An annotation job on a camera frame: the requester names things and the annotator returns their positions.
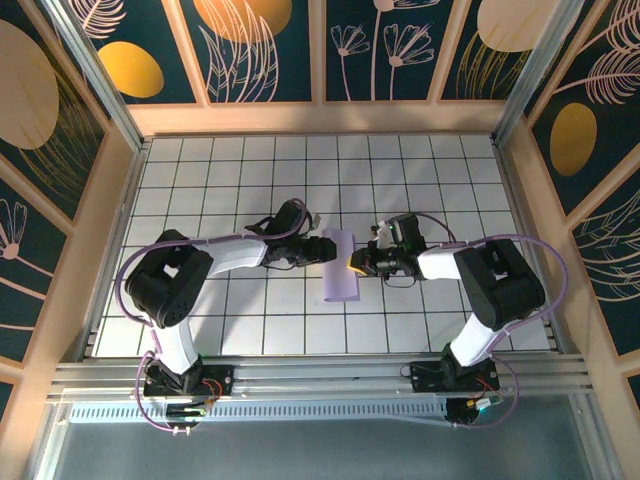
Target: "yellow object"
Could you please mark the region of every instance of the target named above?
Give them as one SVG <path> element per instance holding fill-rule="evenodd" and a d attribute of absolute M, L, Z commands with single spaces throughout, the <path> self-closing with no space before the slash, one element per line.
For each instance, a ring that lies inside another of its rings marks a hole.
<path fill-rule="evenodd" d="M 564 107 L 551 129 L 551 163 L 560 175 L 578 173 L 587 163 L 598 135 L 598 123 L 589 107 L 570 103 Z"/>
<path fill-rule="evenodd" d="M 116 88 L 127 95 L 148 98 L 160 93 L 164 76 L 160 65 L 144 49 L 129 42 L 113 42 L 98 51 Z"/>
<path fill-rule="evenodd" d="M 250 26 L 245 0 L 194 0 L 204 23 L 227 40 L 247 43 Z M 275 37 L 291 19 L 291 0 L 246 0 L 256 16 L 258 26 L 264 18 Z"/>

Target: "purple foam block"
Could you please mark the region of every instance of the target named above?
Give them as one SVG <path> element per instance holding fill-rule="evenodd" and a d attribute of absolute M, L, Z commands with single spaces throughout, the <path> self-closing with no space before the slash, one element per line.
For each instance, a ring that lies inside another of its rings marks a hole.
<path fill-rule="evenodd" d="M 360 300 L 358 275 L 347 268 L 351 254 L 356 248 L 356 240 L 349 230 L 325 228 L 322 236 L 336 244 L 338 256 L 324 264 L 322 282 L 325 302 L 357 302 Z"/>

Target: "floral wall pattern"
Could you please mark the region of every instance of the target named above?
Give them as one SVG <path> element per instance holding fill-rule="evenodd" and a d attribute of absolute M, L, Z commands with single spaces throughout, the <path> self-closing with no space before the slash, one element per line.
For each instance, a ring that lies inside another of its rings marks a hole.
<path fill-rule="evenodd" d="M 618 354 L 640 349 L 640 171 L 573 236 Z"/>
<path fill-rule="evenodd" d="M 505 100 L 557 0 L 472 0 L 443 100 Z"/>
<path fill-rule="evenodd" d="M 0 156 L 74 218 L 104 131 L 17 2 L 0 10 Z"/>
<path fill-rule="evenodd" d="M 311 100 L 306 0 L 186 0 L 212 103 Z"/>
<path fill-rule="evenodd" d="M 194 103 L 160 0 L 69 0 L 128 104 Z"/>
<path fill-rule="evenodd" d="M 565 213 L 640 142 L 640 2 L 612 0 L 533 126 Z"/>
<path fill-rule="evenodd" d="M 66 237 L 0 180 L 0 356 L 22 362 Z"/>
<path fill-rule="evenodd" d="M 452 0 L 329 0 L 326 99 L 424 100 Z"/>

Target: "white grid floor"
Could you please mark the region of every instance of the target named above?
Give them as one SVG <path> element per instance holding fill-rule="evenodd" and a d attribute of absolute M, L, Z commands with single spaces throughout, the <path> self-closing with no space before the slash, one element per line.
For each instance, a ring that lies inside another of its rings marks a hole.
<path fill-rule="evenodd" d="M 186 236 L 232 233 L 292 197 L 320 213 L 317 232 L 349 229 L 362 244 L 377 220 L 408 210 L 435 215 L 458 239 L 515 233 L 487 136 L 156 139 L 120 263 L 166 229 Z M 421 218 L 420 227 L 429 243 L 447 240 L 428 220 Z M 361 279 L 361 300 L 336 304 L 323 302 L 321 275 L 322 266 L 289 272 L 249 268 L 208 279 L 190 320 L 199 352 L 437 352 L 469 316 L 468 300 L 453 280 L 397 289 L 380 279 Z M 93 355 L 139 356 L 151 347 L 144 330 L 120 316 L 111 291 Z M 540 349 L 549 349 L 542 322 L 516 330 L 497 348 Z"/>

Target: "black cable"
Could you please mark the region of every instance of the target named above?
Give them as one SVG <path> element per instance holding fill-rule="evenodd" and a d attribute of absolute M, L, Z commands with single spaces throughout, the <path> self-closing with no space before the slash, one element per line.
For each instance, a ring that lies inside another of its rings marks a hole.
<path fill-rule="evenodd" d="M 388 278 L 386 278 L 386 277 L 382 277 L 382 281 L 383 281 L 383 282 L 384 282 L 384 284 L 385 284 L 387 287 L 389 287 L 389 288 L 411 288 L 411 287 L 413 287 L 413 286 L 416 284 L 416 282 L 417 282 L 417 280 L 414 278 L 414 279 L 413 279 L 413 283 L 412 283 L 411 285 L 391 285 L 391 284 L 388 282 L 388 280 L 389 280 Z"/>

